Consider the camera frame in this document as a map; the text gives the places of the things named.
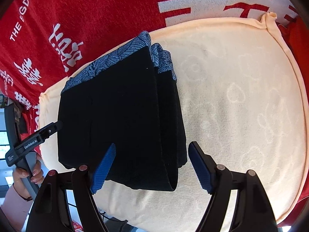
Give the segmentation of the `pink sleeve forearm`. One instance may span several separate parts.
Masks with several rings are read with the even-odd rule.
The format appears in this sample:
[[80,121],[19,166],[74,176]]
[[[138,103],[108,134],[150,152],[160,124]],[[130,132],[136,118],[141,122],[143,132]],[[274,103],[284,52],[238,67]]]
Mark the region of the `pink sleeve forearm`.
[[21,231],[33,201],[21,197],[12,185],[1,204],[1,223],[9,231]]

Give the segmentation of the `person's left hand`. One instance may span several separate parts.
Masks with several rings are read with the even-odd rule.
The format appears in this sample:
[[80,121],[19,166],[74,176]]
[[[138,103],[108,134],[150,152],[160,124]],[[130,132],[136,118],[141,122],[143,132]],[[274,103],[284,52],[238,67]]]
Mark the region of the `person's left hand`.
[[[26,179],[29,176],[29,173],[22,169],[16,168],[13,171],[13,187],[15,191],[24,199],[29,199],[31,197],[30,193],[26,189],[22,179]],[[32,171],[32,177],[30,181],[34,184],[41,184],[44,181],[43,170],[41,169],[41,156],[36,154],[36,164]]]

